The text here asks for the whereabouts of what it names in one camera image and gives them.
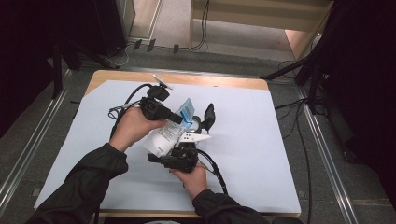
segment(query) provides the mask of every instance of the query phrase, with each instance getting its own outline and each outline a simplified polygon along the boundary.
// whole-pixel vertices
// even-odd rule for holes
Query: wire
[[[209,161],[210,165],[213,167],[213,174],[218,178],[224,194],[228,195],[227,186],[226,186],[226,184],[224,182],[224,179],[223,179],[223,177],[221,175],[219,167],[216,165],[216,163],[212,160],[212,158],[210,158],[210,156],[206,152],[204,152],[204,151],[202,151],[201,149],[198,149],[198,148],[197,148],[197,152],[199,154],[201,154],[202,156],[204,156]]]
[[[109,62],[111,62],[111,63],[113,63],[114,65],[116,65],[116,66],[123,66],[123,65],[125,65],[125,64],[127,64],[128,62],[129,62],[129,55],[128,55],[128,52],[126,51],[129,47],[131,47],[131,46],[134,46],[134,43],[132,44],[132,45],[128,45],[125,49],[124,49],[124,52],[125,52],[125,54],[126,54],[126,61],[125,61],[125,63],[114,63],[113,61],[111,61],[109,58],[107,58],[107,56],[106,56],[106,59],[109,61]]]
[[[284,116],[278,118],[277,120],[282,120],[283,118],[287,117],[287,116],[290,114],[291,110],[292,110],[295,106],[297,106],[297,105],[292,105],[292,106],[290,107],[288,113],[287,113],[286,115],[284,115]]]
[[[293,108],[295,106],[298,106],[297,110],[296,110],[296,115],[295,115],[296,117],[295,117],[295,120],[294,120],[294,123],[293,123],[293,127],[291,128],[291,131],[289,132],[289,134],[287,136],[283,137],[283,139],[287,138],[292,133],[292,131],[294,129],[294,126],[297,126],[297,131],[298,131],[298,134],[300,136],[300,140],[301,140],[301,143],[302,143],[303,149],[304,149],[304,156],[305,156],[305,162],[306,162],[306,170],[307,170],[307,178],[308,178],[308,218],[307,218],[306,223],[310,224],[311,217],[312,217],[312,178],[311,178],[311,167],[310,167],[310,163],[309,163],[308,150],[307,150],[306,145],[305,145],[305,141],[304,141],[304,138],[303,138],[303,134],[302,134],[302,131],[301,131],[301,128],[300,128],[300,122],[299,122],[299,117],[302,114],[302,112],[304,111],[304,107],[307,104],[308,104],[308,99],[304,98],[304,99],[297,100],[297,101],[295,101],[293,103],[290,103],[290,104],[276,106],[276,109],[284,108],[284,107],[287,107],[287,106],[290,106],[291,108]],[[315,100],[315,104],[319,104],[319,105],[322,104],[322,100],[316,99]]]
[[[117,119],[120,116],[120,112],[121,112],[122,109],[128,109],[130,107],[134,107],[139,102],[140,102],[140,100],[135,101],[132,104],[120,105],[120,106],[116,106],[116,107],[110,108],[108,110],[108,114],[107,115],[111,119]]]
[[[207,24],[207,15],[209,13],[209,3],[210,3],[209,1],[210,0],[206,1],[204,13],[203,13],[202,19],[201,19],[202,38],[201,38],[200,43],[197,46],[194,46],[190,49],[189,48],[180,48],[180,49],[186,49],[187,51],[196,51],[196,50],[200,49],[202,47],[202,45],[205,43],[206,37],[207,37],[206,24]]]
[[[203,166],[205,167],[205,169],[206,169],[210,174],[212,174],[212,175],[215,174],[215,173],[213,173],[213,171],[209,170],[209,168],[207,167],[207,165],[204,164],[202,161],[198,160],[198,162],[199,162],[201,165],[203,165]]]
[[[128,97],[128,99],[125,101],[125,105],[128,105],[129,102],[131,101],[131,99],[134,97],[134,95],[135,95],[140,89],[142,89],[142,88],[144,88],[144,87],[152,87],[152,85],[146,83],[146,84],[142,84],[142,85],[140,85],[139,87],[137,87],[137,88],[131,93],[131,95]],[[119,122],[120,122],[122,116],[125,114],[125,111],[128,110],[128,108],[131,107],[132,105],[134,105],[135,103],[129,105],[127,108],[124,108],[123,106],[115,107],[115,108],[118,108],[120,111],[117,110],[117,118],[116,118],[116,122],[114,123],[113,128],[111,129],[110,138],[113,136],[114,132],[116,131],[117,126],[119,125]]]
[[[301,129],[300,129],[300,123],[298,121],[298,117],[300,116],[300,114],[298,113],[297,109],[297,113],[296,113],[296,121],[297,121],[297,130],[298,130],[298,134],[300,135],[300,140],[301,143],[303,145],[304,148],[304,154],[305,154],[305,162],[306,162],[306,171],[307,171],[307,177],[308,177],[308,219],[306,221],[307,224],[311,223],[311,215],[312,215],[312,181],[311,181],[311,167],[309,164],[309,158],[308,158],[308,150],[306,149],[306,145],[303,139],[303,134],[301,133]]]
[[[280,70],[280,65],[281,65],[282,63],[294,63],[294,62],[295,62],[295,61],[283,61],[283,62],[279,63],[279,64],[277,65],[277,71]],[[292,72],[293,72],[293,74],[294,74],[294,77],[288,77],[288,76],[286,76],[286,74],[283,74],[282,76],[285,77],[285,78],[293,79],[293,78],[295,78],[297,75],[295,74],[294,70],[292,70]]]

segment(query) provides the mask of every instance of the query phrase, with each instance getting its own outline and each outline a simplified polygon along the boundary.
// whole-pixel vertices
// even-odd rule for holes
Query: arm
[[[140,109],[129,109],[109,143],[85,155],[26,223],[88,223],[105,198],[109,181],[128,170],[123,152],[165,122],[146,120]]]
[[[183,182],[192,199],[195,213],[204,217],[206,223],[268,223],[254,209],[241,206],[228,195],[207,189],[203,165],[197,164],[190,174],[178,170],[172,170],[172,173]]]

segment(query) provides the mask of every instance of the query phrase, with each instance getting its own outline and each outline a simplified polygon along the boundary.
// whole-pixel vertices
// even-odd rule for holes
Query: white surface
[[[86,153],[108,140],[114,124],[108,109],[122,105],[140,84],[107,81],[83,98],[35,207],[64,182]],[[146,91],[141,90],[134,99]],[[175,111],[188,97],[201,118],[210,103],[215,106],[213,138],[200,142],[198,148],[218,164],[230,195],[259,212],[301,213],[270,92],[176,84],[164,104]],[[130,169],[111,180],[101,208],[193,211],[181,182],[162,165],[147,161],[143,142],[126,151]],[[209,187],[221,192],[218,180],[210,173],[207,178]]]

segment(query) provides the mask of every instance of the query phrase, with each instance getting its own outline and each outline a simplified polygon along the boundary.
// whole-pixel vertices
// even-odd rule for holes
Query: hand
[[[140,108],[129,108],[122,116],[113,137],[108,142],[116,150],[124,152],[153,129],[165,126],[166,120],[147,120]]]
[[[171,172],[183,182],[184,188],[192,200],[204,189],[207,189],[206,169],[202,164],[198,163],[189,174],[175,169],[171,169]]]

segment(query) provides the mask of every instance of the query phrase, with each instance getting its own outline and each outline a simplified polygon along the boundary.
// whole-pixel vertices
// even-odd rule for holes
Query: black jacket
[[[110,144],[85,155],[64,183],[44,201],[27,224],[88,223],[99,207],[110,179],[128,170],[126,155]],[[206,189],[192,201],[195,213],[206,223],[268,223],[255,210],[239,205],[231,197]]]

